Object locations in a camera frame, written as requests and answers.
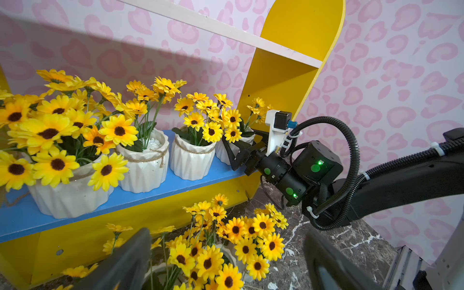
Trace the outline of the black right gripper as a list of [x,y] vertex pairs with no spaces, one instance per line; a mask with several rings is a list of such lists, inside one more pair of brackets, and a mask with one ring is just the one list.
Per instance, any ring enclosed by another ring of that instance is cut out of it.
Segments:
[[269,132],[254,129],[254,136],[244,137],[235,143],[221,140],[221,162],[230,166],[232,170],[237,170],[241,164],[238,162],[240,141],[251,146],[251,155],[245,162],[245,173],[250,175],[258,171],[267,182],[274,185],[288,201],[289,205],[298,205],[303,201],[311,185],[302,179],[285,159],[277,153],[266,156],[269,142]]

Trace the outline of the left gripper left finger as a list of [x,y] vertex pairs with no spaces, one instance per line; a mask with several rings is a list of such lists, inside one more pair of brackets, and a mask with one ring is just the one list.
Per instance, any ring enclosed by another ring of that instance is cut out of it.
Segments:
[[151,257],[151,236],[147,228],[136,232],[116,249],[75,290],[140,290]]

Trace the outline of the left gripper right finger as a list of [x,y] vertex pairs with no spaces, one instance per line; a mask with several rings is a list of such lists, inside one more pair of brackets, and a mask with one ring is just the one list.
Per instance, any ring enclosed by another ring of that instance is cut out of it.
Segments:
[[380,290],[382,288],[314,229],[310,229],[305,236],[303,250],[314,290]]

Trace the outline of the sunflower pot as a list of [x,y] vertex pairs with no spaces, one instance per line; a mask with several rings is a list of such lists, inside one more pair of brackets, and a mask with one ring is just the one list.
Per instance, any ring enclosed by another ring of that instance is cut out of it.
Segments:
[[260,97],[254,98],[246,108],[250,111],[248,115],[240,113],[238,109],[230,109],[222,115],[225,141],[234,155],[240,151],[237,146],[239,141],[252,145],[256,134],[251,126],[264,124],[267,112],[274,109]]
[[[113,252],[125,244],[128,240],[122,239],[120,236],[123,232],[131,231],[132,227],[122,227],[120,225],[108,224],[107,227],[112,231],[114,237],[108,240],[104,244],[103,250],[107,254],[107,258],[113,254]],[[151,236],[151,251],[161,247],[163,253],[166,253],[167,242],[165,236],[173,232],[176,229],[175,226],[170,225],[162,227],[150,232]],[[59,285],[55,287],[57,290],[74,290],[74,286],[85,277],[89,276],[103,261],[95,263],[90,267],[79,266],[75,268],[67,268],[62,271],[62,274],[74,278],[75,284]],[[180,269],[169,265],[167,262],[162,263],[157,271],[153,270],[151,264],[151,257],[149,259],[147,271],[145,274],[145,280],[141,290],[175,290],[178,288],[178,276],[180,275]]]
[[242,138],[241,114],[233,109],[226,94],[214,94],[213,98],[203,93],[187,94],[177,100],[175,111],[183,119],[183,127],[172,129],[175,139],[170,168],[184,180],[201,180],[210,170],[216,144]]
[[117,153],[138,137],[134,114],[105,83],[40,70],[46,92],[1,91],[1,202],[24,189],[39,211],[76,218],[106,203],[129,171]]
[[250,217],[228,217],[228,198],[184,207],[191,217],[188,229],[172,240],[160,237],[166,263],[165,290],[241,290],[245,278],[261,281],[271,262],[284,254],[279,230],[289,223],[273,204]]
[[134,95],[128,101],[108,89],[102,92],[115,112],[102,121],[100,134],[116,145],[116,153],[124,158],[129,169],[120,183],[124,191],[150,192],[166,180],[169,140],[155,128],[157,117],[161,107],[180,95],[180,88],[186,84],[182,79],[173,82],[163,77],[156,77],[151,86],[134,80],[126,86]]

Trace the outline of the yellow two-tier shelf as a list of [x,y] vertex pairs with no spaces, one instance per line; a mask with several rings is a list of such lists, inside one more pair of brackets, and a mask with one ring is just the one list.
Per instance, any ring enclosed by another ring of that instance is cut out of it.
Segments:
[[[245,112],[255,97],[297,115],[335,46],[344,1],[2,1],[1,83],[14,94],[46,91],[37,70],[95,77],[129,98],[126,84],[156,76],[186,80],[183,93],[225,93]],[[251,198],[258,174],[217,158],[208,175],[182,180],[169,170],[147,193],[116,188],[91,213],[55,219],[25,189],[1,208],[1,274],[19,290],[103,258],[107,223],[138,230],[182,227],[184,205]]]

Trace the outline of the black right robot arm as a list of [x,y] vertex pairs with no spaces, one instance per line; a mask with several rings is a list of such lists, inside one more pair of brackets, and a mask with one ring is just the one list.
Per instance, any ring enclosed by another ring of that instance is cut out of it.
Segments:
[[[350,151],[347,177],[339,179],[339,157],[317,140],[297,144],[303,129],[325,123],[345,137]],[[266,153],[270,134],[259,131],[259,143],[238,141],[238,153],[224,142],[233,170],[260,172],[274,185],[287,206],[300,205],[314,228],[328,231],[349,225],[369,214],[464,192],[464,130],[443,134],[443,143],[360,171],[360,148],[355,134],[334,117],[315,117],[301,124],[288,123],[289,134],[280,151]]]

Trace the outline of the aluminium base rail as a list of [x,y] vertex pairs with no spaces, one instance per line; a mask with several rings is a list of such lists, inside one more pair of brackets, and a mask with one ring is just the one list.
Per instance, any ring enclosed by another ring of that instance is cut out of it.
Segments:
[[407,246],[397,250],[385,290],[462,290],[464,288],[464,220],[461,219],[439,257],[431,265]]

